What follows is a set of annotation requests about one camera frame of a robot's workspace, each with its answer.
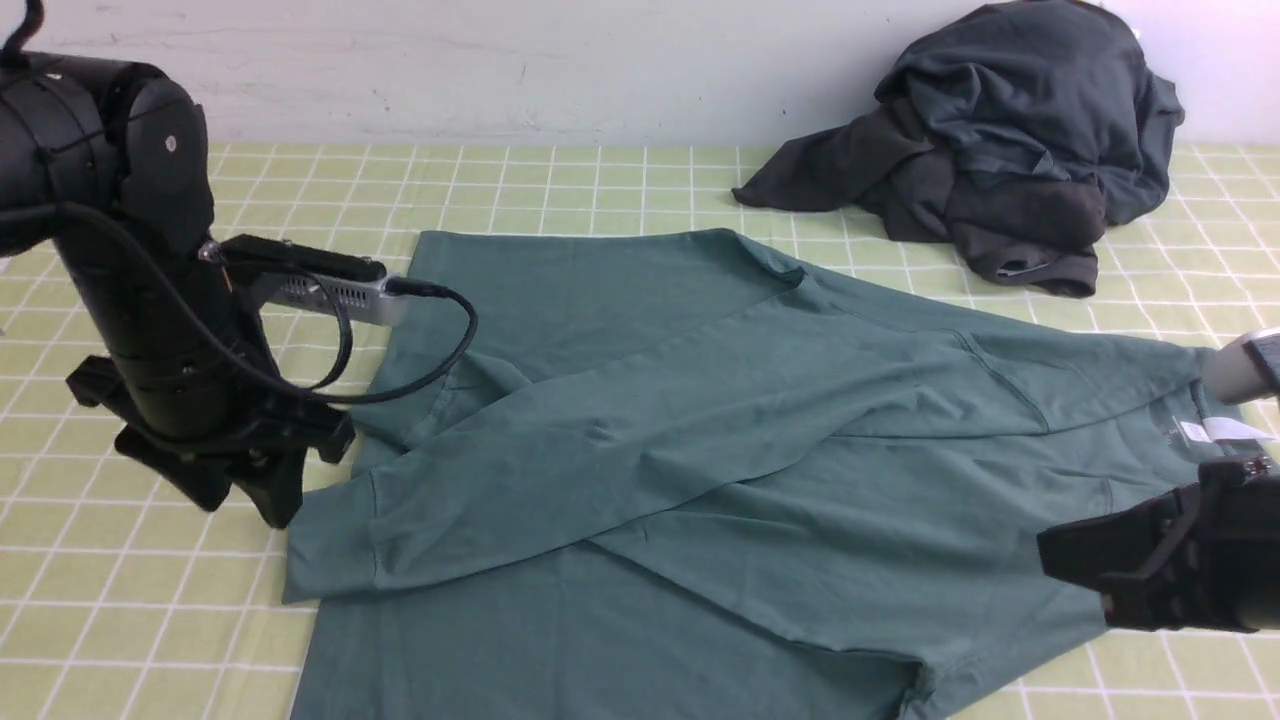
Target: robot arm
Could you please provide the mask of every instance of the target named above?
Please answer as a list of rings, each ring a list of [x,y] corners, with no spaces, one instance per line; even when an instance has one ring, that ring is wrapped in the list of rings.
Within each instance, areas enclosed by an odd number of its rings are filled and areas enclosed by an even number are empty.
[[[1220,350],[1204,388],[1238,405],[1280,392],[1280,329]],[[1100,593],[1108,625],[1138,630],[1280,628],[1280,475],[1266,457],[1201,464],[1198,482],[1129,510],[1039,534],[1041,565]]]
[[[273,528],[302,501],[308,450],[338,462],[355,430],[332,405],[426,387],[476,331],[449,288],[379,263],[250,236],[215,241],[201,108],[143,63],[22,51],[40,0],[0,53],[0,258],[51,238],[110,357],[67,379],[78,402],[124,420],[115,448],[216,510],[241,487]],[[393,391],[317,392],[351,355],[349,320],[393,323],[410,296],[458,302],[471,323],[452,355]],[[264,302],[335,315],[334,370],[300,388],[280,377]]]

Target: white clothing tag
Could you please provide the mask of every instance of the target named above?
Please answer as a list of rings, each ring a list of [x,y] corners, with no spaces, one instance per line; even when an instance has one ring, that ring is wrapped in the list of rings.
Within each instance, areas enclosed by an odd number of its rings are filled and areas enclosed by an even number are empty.
[[[1187,439],[1192,442],[1213,442],[1213,438],[1208,437],[1204,428],[1197,425],[1196,423],[1179,423],[1183,427],[1183,434]]]
[[[1276,439],[1275,436],[1267,434],[1252,425],[1245,425],[1239,420],[1233,420],[1231,418],[1204,418],[1204,432],[1208,433],[1208,437],[1213,438],[1215,441]]]
[[[1034,273],[1042,268],[1047,268],[1048,263],[1041,263],[1039,265],[1033,265],[1030,268],[1000,268],[996,270],[996,277],[1001,278],[1016,278],[1018,275],[1025,275],[1027,273]]]

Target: black cable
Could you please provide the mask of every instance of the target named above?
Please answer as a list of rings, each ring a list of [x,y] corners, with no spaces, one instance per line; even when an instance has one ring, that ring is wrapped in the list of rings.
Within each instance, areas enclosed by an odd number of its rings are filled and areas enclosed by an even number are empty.
[[[111,120],[110,123],[102,126],[101,129],[96,129],[93,132],[84,133],[84,135],[77,137],[76,140],[68,142],[67,145],[59,145],[58,147],[41,147],[40,151],[47,154],[50,158],[56,158],[58,155],[61,155],[63,152],[67,152],[68,150],[70,150],[73,147],[79,147],[81,145],[84,145],[86,142],[90,142],[93,138],[104,136],[104,135],[106,135],[106,133],[109,133],[111,131],[119,129],[119,128],[122,128],[122,127],[132,123],[133,120],[141,120],[142,118],[145,118],[147,115],[154,115],[156,113],[161,113],[164,110],[168,110],[169,108],[173,108],[175,105],[182,105],[184,102],[186,102],[186,100],[180,99],[180,97],[178,100],[170,100],[168,102],[163,102],[160,105],[156,105],[155,108],[151,108],[150,110],[143,110],[143,111],[138,113],[137,115],[129,115],[127,118],[119,118],[116,120]]]
[[[316,287],[320,288],[320,292],[324,293],[325,300],[329,302],[329,307],[333,309],[334,318],[338,320],[338,356],[334,357],[333,365],[329,366],[329,372],[325,373],[325,377],[315,384],[306,386],[305,389],[320,389],[323,387],[328,387],[347,372],[347,365],[351,364],[351,354],[356,345],[355,333],[351,329],[351,314],[347,313],[347,306],[338,299],[338,295],[325,286],[315,273],[285,263],[262,263],[257,260],[223,263],[223,266],[228,269],[256,269],[261,273],[274,273],[280,275],[297,275],[314,282]]]
[[[27,45],[32,37],[40,32],[40,27],[45,24],[45,4],[42,0],[27,0],[27,14],[22,18],[22,23],[13,31],[9,40],[5,41],[4,49],[0,50],[0,65],[5,68],[27,68],[29,61],[27,56],[22,54],[22,49]]]
[[[460,307],[462,307],[463,311],[466,311],[467,328],[462,333],[462,340],[458,341],[458,345],[444,360],[442,360],[434,369],[431,369],[431,372],[398,388],[392,388],[383,392],[365,393],[365,395],[329,395],[323,392],[315,392],[312,389],[294,386],[280,378],[274,378],[264,373],[262,370],[259,370],[253,365],[248,364],[243,357],[237,355],[236,351],[227,347],[223,343],[223,341],[219,340],[218,336],[215,336],[212,331],[210,331],[209,327],[200,319],[200,316],[196,315],[195,310],[192,310],[191,306],[187,305],[187,301],[183,300],[182,293],[178,292],[175,287],[173,287],[173,283],[169,282],[169,278],[164,274],[164,270],[160,269],[159,265],[156,265],[156,261],[151,258],[150,254],[147,254],[146,249],[142,247],[142,245],[129,233],[128,229],[125,229],[120,223],[118,223],[110,215],[100,210],[96,210],[93,208],[90,208],[87,205],[79,205],[76,202],[59,202],[56,205],[49,204],[49,205],[38,205],[35,208],[26,208],[22,210],[0,211],[0,223],[26,222],[33,219],[51,219],[58,217],[79,219],[104,231],[108,236],[111,237],[111,240],[118,242],[124,249],[124,251],[133,255],[134,259],[137,259],[137,261],[142,264],[142,266],[145,266],[152,275],[155,275],[155,281],[166,293],[169,293],[173,302],[178,306],[178,310],[187,318],[187,322],[189,322],[192,327],[196,329],[196,332],[204,337],[205,342],[207,342],[215,351],[218,351],[219,355],[221,355],[228,363],[230,363],[232,366],[234,366],[241,374],[243,374],[248,379],[252,379],[264,388],[291,397],[296,397],[298,400],[312,400],[316,402],[339,404],[339,405],[374,405],[378,402],[388,402],[392,400],[398,400],[401,397],[412,395],[425,388],[426,386],[434,383],[435,380],[440,379],[442,377],[444,377],[444,374],[448,373],[449,369],[453,368],[453,365],[462,359],[462,354],[466,352],[467,347],[470,347],[471,345],[471,341],[475,340],[476,329],[480,324],[480,319],[476,315],[475,306],[472,306],[466,297],[462,297],[456,291],[433,283],[420,283],[412,281],[399,283],[398,287],[404,288],[410,295],[417,295],[420,297],[444,297],[452,300]]]
[[[26,68],[27,72],[24,72],[24,73],[14,73],[14,76],[10,77],[8,81],[5,81],[4,85],[0,85],[0,95],[4,95],[5,92],[8,92],[12,87],[14,87],[15,85],[18,85],[19,82],[26,82],[26,81],[31,79],[35,76],[44,74],[45,72],[47,72],[49,69],[51,69],[54,65],[56,65],[58,63],[61,63],[61,61],[63,61],[61,58],[54,58],[52,60],[49,60],[44,65],[31,65],[29,68]],[[0,69],[5,69],[4,65],[3,65],[3,61],[0,61]]]

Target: dark clothing pile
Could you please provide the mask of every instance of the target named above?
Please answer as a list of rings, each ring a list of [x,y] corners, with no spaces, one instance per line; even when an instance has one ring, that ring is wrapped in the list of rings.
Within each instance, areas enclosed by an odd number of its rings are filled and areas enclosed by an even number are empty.
[[[1169,192],[1185,113],[1124,20],[1076,0],[984,5],[913,42],[847,126],[786,142],[739,202],[855,204],[891,240],[950,242],[1000,284],[1097,291],[1093,245]]]

